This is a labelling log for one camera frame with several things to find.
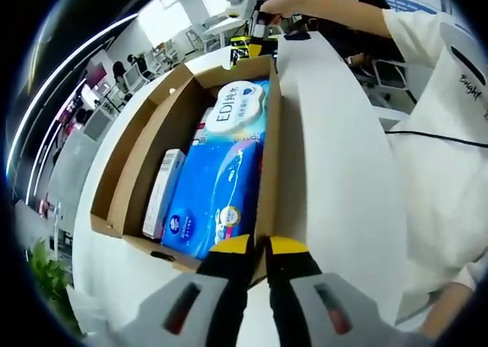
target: tissue package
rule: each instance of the tissue package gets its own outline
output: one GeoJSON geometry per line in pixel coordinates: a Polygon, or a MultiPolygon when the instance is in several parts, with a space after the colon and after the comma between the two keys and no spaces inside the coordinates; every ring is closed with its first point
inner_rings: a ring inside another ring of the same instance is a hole
{"type": "Polygon", "coordinates": [[[231,82],[208,108],[193,145],[257,140],[264,143],[269,80],[231,82]]]}
{"type": "Polygon", "coordinates": [[[192,146],[161,243],[203,259],[219,241],[252,233],[261,157],[254,140],[192,146]]]}

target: white counter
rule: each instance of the white counter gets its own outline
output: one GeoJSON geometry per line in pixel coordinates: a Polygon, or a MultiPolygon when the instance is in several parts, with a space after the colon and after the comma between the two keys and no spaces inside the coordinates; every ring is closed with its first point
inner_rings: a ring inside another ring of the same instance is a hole
{"type": "MultiPolygon", "coordinates": [[[[307,243],[320,268],[334,271],[376,300],[395,320],[404,283],[406,215],[397,169],[366,94],[319,34],[280,39],[283,94],[277,233],[307,243]]],[[[197,73],[227,64],[229,49],[186,63],[197,73]]],[[[178,271],[126,244],[91,231],[89,211],[111,151],[161,77],[139,90],[101,144],[81,196],[75,223],[75,288],[102,300],[120,328],[140,302],[178,271]]],[[[238,345],[278,345],[268,286],[249,292],[238,345]]]]}

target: white product box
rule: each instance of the white product box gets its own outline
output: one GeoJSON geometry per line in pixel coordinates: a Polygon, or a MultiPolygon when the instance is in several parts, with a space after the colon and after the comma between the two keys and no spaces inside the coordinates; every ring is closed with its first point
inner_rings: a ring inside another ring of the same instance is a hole
{"type": "Polygon", "coordinates": [[[175,193],[185,155],[179,149],[166,151],[152,187],[151,197],[144,218],[143,233],[151,239],[161,239],[165,217],[175,193]]]}

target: cardboard box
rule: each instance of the cardboard box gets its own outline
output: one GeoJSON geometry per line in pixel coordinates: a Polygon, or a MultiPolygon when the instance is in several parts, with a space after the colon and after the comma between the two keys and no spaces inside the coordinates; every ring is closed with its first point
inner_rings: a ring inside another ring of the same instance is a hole
{"type": "MultiPolygon", "coordinates": [[[[271,235],[277,219],[281,92],[269,56],[239,61],[231,70],[217,67],[196,76],[183,64],[171,72],[141,105],[115,146],[91,206],[92,229],[122,238],[152,256],[173,262],[176,268],[195,270],[200,261],[143,235],[154,180],[167,149],[179,148],[188,154],[200,119],[214,105],[222,85],[258,78],[270,79],[270,89],[255,237],[271,235]]],[[[262,259],[253,281],[264,276],[262,259]]]]}

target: white shirt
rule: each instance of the white shirt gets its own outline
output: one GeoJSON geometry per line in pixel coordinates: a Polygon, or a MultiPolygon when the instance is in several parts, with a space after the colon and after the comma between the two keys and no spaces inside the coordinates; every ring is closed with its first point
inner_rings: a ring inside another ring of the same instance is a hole
{"type": "MultiPolygon", "coordinates": [[[[455,20],[444,13],[383,13],[406,63],[433,69],[409,119],[392,130],[488,143],[487,97],[470,94],[472,82],[441,39],[441,22],[455,20]]],[[[488,246],[488,149],[413,135],[388,140],[403,175],[408,217],[406,294],[425,295],[452,281],[488,246]]],[[[473,287],[472,279],[462,279],[473,287]]]]}

